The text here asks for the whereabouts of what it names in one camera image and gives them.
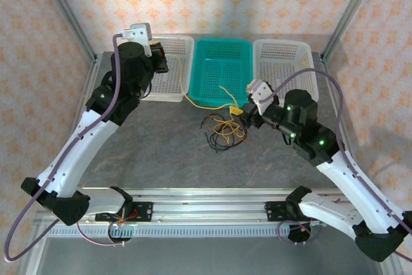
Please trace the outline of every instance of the gray tabletop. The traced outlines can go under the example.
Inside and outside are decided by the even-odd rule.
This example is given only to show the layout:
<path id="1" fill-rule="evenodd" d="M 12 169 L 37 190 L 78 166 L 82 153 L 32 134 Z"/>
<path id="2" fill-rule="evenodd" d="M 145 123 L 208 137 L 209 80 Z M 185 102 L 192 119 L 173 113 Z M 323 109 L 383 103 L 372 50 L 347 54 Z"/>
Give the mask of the gray tabletop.
<path id="1" fill-rule="evenodd" d="M 106 52 L 97 77 L 111 69 Z M 315 68 L 321 69 L 318 53 Z M 319 122 L 334 127 L 335 112 L 324 77 L 317 77 Z M 250 128 L 247 142 L 215 153 L 200 122 L 210 111 L 182 102 L 143 101 L 102 146 L 80 185 L 157 187 L 335 187 L 268 126 Z"/>

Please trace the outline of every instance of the tangled wires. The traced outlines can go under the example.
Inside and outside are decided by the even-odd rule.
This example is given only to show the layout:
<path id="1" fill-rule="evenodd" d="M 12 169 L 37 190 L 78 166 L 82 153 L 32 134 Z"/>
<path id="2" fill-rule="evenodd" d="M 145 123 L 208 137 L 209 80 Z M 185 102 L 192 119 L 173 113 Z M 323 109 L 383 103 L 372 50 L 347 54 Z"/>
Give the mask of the tangled wires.
<path id="1" fill-rule="evenodd" d="M 213 131 L 210 135 L 205 133 L 208 145 L 218 151 L 226 151 L 232 147 L 238 146 L 247 138 L 247 128 L 238 124 L 229 112 L 230 119 L 226 120 L 225 117 L 218 113 L 210 114 L 206 116 L 201 124 L 200 129 L 203 129 L 203 125 L 209 130 Z M 213 127 L 210 126 L 211 121 L 215 121 Z"/>

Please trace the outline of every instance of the white mesh basket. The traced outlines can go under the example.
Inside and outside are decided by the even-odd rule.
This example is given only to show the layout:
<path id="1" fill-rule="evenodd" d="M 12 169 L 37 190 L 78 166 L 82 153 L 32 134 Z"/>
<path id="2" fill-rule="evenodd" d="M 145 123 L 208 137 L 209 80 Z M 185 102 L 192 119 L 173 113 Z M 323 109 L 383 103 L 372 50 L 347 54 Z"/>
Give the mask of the white mesh basket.
<path id="1" fill-rule="evenodd" d="M 183 93 L 180 89 L 180 66 L 177 57 L 182 62 L 182 86 L 187 93 L 191 80 L 194 39 L 185 35 L 156 35 L 153 40 L 161 42 L 169 72 L 154 75 L 152 90 L 142 100 L 180 102 L 183 100 Z"/>
<path id="2" fill-rule="evenodd" d="M 255 79 L 267 81 L 273 89 L 277 88 L 293 73 L 314 67 L 309 44 L 291 40 L 262 39 L 254 41 L 253 62 Z M 315 101 L 319 99 L 314 72 L 298 75 L 282 88 L 277 94 L 282 106 L 285 94 L 295 88 L 307 90 Z"/>

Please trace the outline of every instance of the teal basket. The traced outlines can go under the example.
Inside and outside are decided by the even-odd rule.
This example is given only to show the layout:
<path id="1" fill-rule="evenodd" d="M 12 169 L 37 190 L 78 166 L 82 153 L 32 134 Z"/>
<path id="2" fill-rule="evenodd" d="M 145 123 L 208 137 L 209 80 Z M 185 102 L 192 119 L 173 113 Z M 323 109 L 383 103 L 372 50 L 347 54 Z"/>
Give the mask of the teal basket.
<path id="1" fill-rule="evenodd" d="M 195 103 L 216 108 L 233 99 L 246 104 L 246 86 L 253 79 L 252 45 L 245 40 L 200 39 L 194 48 L 189 97 Z"/>

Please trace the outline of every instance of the plastic basket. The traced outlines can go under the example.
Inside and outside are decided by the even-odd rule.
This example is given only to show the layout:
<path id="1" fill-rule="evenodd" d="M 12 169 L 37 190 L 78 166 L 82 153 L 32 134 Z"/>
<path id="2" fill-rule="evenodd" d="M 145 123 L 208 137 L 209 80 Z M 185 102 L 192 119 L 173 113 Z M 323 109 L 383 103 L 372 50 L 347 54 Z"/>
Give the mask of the plastic basket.
<path id="1" fill-rule="evenodd" d="M 189 96 L 197 104 L 215 108 L 247 103 L 247 84 L 253 79 L 252 45 L 245 40 L 201 39 L 196 42 Z"/>
<path id="2" fill-rule="evenodd" d="M 254 41 L 253 61 L 255 78 L 267 81 L 273 89 L 293 73 L 314 67 L 309 44 L 290 40 L 262 39 Z M 319 99 L 314 72 L 298 75 L 286 84 L 277 94 L 281 105 L 285 101 L 286 93 L 295 88 L 308 91 L 315 101 Z"/>
<path id="3" fill-rule="evenodd" d="M 183 93 L 180 88 L 180 65 L 182 62 L 182 86 L 185 93 L 189 89 L 191 79 L 194 39 L 184 35 L 156 35 L 165 50 L 169 72 L 155 74 L 152 79 L 152 90 L 142 100 L 180 102 Z"/>

